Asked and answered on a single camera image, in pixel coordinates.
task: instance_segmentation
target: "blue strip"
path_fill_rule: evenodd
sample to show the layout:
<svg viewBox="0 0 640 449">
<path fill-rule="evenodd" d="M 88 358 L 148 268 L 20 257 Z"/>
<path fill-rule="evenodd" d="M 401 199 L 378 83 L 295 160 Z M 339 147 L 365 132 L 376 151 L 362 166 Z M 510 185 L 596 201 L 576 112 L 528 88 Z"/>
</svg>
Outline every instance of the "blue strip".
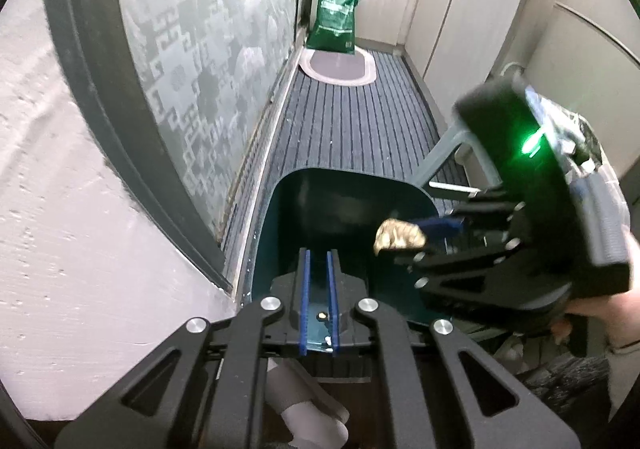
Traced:
<svg viewBox="0 0 640 449">
<path fill-rule="evenodd" d="M 300 303 L 300 355 L 306 355 L 306 332 L 309 322 L 309 285 L 311 282 L 311 251 L 305 252 L 305 272 L 302 278 L 302 303 Z"/>
<path fill-rule="evenodd" d="M 338 292 L 335 286 L 334 256 L 331 251 L 326 253 L 326 276 L 329 283 L 329 320 L 331 323 L 331 347 L 334 353 L 340 347 L 340 337 L 338 337 Z"/>
</svg>

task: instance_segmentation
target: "textured wall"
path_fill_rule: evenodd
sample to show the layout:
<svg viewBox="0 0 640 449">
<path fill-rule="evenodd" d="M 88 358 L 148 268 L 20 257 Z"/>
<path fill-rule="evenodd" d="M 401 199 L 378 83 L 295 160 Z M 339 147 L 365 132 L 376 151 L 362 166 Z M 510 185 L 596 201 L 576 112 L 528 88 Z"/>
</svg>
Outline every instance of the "textured wall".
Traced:
<svg viewBox="0 0 640 449">
<path fill-rule="evenodd" d="M 175 168 L 220 238 L 230 189 L 292 47 L 296 0 L 120 0 Z"/>
<path fill-rule="evenodd" d="M 20 411 L 75 418 L 189 317 L 234 310 L 108 167 L 65 84 L 42 0 L 9 0 L 0 12 L 0 378 Z"/>
</svg>

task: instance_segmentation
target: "gray wooden floor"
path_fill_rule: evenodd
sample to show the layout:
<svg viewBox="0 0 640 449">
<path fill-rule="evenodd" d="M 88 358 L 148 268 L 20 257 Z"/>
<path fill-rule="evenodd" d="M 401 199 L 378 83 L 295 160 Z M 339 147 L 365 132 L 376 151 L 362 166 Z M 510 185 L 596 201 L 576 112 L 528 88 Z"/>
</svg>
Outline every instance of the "gray wooden floor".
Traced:
<svg viewBox="0 0 640 449">
<path fill-rule="evenodd" d="M 404 61 L 372 52 L 378 78 L 345 88 L 318 82 L 298 70 L 276 132 L 255 230 L 245 253 L 244 288 L 251 285 L 258 228 L 277 182 L 302 167 L 333 167 L 409 180 L 439 140 L 433 116 Z M 440 182 L 468 185 L 462 167 L 450 159 L 436 175 Z M 441 214 L 452 203 L 434 200 Z"/>
</svg>

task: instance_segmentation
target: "green led light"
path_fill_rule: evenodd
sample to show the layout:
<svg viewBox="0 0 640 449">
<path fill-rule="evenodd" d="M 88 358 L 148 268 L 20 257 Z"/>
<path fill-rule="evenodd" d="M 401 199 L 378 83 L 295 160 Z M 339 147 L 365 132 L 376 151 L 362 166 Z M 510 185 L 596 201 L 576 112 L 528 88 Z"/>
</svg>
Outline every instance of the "green led light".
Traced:
<svg viewBox="0 0 640 449">
<path fill-rule="evenodd" d="M 522 153 L 528 154 L 529 158 L 532 158 L 532 156 L 540 150 L 540 139 L 544 134 L 545 132 L 542 128 L 532 134 L 522 146 Z"/>
</svg>

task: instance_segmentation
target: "human hand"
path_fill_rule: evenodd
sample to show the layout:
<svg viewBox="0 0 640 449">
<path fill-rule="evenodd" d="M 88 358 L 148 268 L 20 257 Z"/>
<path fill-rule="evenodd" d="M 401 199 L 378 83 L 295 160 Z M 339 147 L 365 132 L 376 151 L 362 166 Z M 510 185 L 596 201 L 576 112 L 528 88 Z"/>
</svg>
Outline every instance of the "human hand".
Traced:
<svg viewBox="0 0 640 449">
<path fill-rule="evenodd" d="M 630 290 L 610 296 L 573 299 L 566 306 L 568 314 L 585 315 L 602 320 L 609 344 L 614 348 L 640 340 L 640 245 L 628 229 L 625 229 L 626 248 L 630 260 Z M 551 325 L 556 342 L 569 336 L 572 325 L 562 318 Z"/>
</svg>

